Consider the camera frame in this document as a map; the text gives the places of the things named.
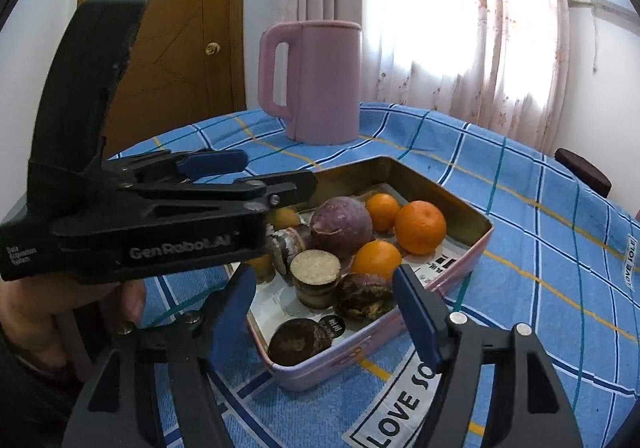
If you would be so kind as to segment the person's left hand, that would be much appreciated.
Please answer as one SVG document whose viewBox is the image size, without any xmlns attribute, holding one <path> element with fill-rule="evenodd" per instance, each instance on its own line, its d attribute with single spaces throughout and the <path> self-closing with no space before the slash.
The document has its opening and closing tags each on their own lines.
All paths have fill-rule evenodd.
<svg viewBox="0 0 640 448">
<path fill-rule="evenodd" d="M 43 275 L 3 281 L 1 327 L 29 364 L 41 370 L 56 370 L 65 366 L 67 353 L 54 317 L 112 294 L 120 316 L 140 323 L 146 301 L 141 280 L 82 285 L 67 275 Z"/>
</svg>

